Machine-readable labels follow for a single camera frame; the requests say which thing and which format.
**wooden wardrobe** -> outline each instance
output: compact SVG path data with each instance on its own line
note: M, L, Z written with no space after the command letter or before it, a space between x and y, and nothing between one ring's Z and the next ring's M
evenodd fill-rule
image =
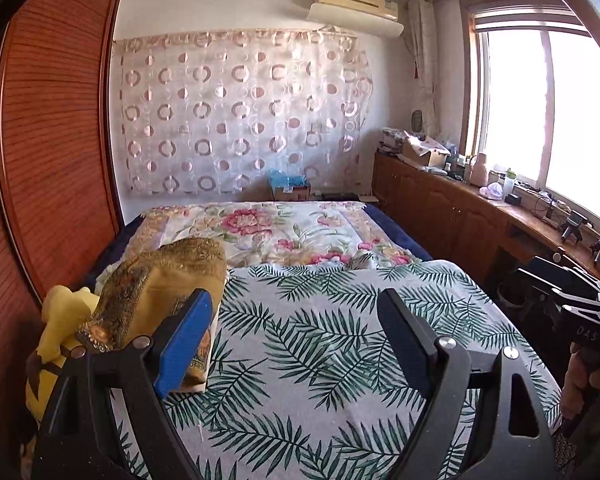
M122 225L109 149L119 0L27 0L0 38L0 451L14 457L25 361L53 285Z

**window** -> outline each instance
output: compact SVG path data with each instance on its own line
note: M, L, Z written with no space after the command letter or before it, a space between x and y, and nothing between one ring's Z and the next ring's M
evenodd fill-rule
M473 17L475 152L600 228L600 48L565 8L517 4Z

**window frame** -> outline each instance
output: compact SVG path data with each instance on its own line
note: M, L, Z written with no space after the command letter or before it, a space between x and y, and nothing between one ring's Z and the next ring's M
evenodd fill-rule
M488 64L488 32L479 32L475 29L474 12L477 8L484 8L485 4L496 7L504 0L460 0L460 13L462 18L462 33L464 39L464 107L462 114L462 130L459 151L460 153L476 154L484 148L486 136L484 132L488 122L489 113L489 64ZM565 7L561 0L550 1L556 6ZM555 81L554 64L551 51L549 30L552 27L536 29L541 34L547 65L547 102L544 132L544 148L541 157L541 169L538 180L533 181L524 176L518 179L533 187L547 189L558 200L562 200L571 208L585 214L594 229L600 232L600 217L588 211L583 206L571 201L567 197L546 187L546 177L551 158L551 148L554 136L555 118ZM589 36L581 31L560 30L570 34Z

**window blind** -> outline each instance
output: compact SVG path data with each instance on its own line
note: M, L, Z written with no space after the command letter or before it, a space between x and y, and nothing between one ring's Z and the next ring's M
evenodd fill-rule
M509 0L471 10L476 32L533 29L589 36L578 17L560 0Z

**window pane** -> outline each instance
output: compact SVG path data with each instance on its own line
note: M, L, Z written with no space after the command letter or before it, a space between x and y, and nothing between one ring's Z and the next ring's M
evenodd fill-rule
M540 32L489 32L487 163L537 180L544 146L546 63Z
M555 123L546 186L600 217L600 48L586 36L549 37Z

